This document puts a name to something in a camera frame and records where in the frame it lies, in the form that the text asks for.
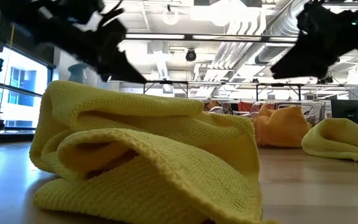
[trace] towel fold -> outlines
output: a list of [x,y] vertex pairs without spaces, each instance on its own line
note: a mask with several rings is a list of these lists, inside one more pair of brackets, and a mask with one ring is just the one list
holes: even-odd
[[313,156],[358,161],[358,124],[349,119],[324,119],[303,138],[302,147]]
[[301,147],[311,125],[298,106],[269,110],[264,104],[254,121],[259,146]]
[[262,223],[259,161],[247,118],[199,101],[52,82],[30,158],[61,179],[41,208],[127,223]]

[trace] towel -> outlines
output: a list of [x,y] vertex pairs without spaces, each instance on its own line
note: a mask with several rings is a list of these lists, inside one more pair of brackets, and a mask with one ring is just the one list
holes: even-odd
[[254,121],[259,146],[301,147],[311,125],[303,117],[299,106],[269,110],[263,105]]
[[312,156],[358,161],[358,124],[344,118],[328,118],[314,126],[302,140]]
[[262,223],[252,123],[199,101],[52,82],[30,158],[61,177],[36,191],[40,208],[134,224]]

